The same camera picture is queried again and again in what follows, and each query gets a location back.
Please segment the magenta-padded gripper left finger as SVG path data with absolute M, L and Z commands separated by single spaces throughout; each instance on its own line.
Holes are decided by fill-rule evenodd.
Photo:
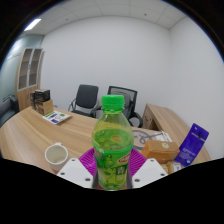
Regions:
M 58 176 L 84 188 L 97 188 L 97 164 L 94 149 L 79 158 L 71 158 L 58 172 Z

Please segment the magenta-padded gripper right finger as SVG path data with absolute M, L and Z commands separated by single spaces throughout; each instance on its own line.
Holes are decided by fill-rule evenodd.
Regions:
M 167 172 L 156 159 L 147 159 L 137 150 L 131 150 L 127 173 L 128 189 L 141 188 L 165 176 Z

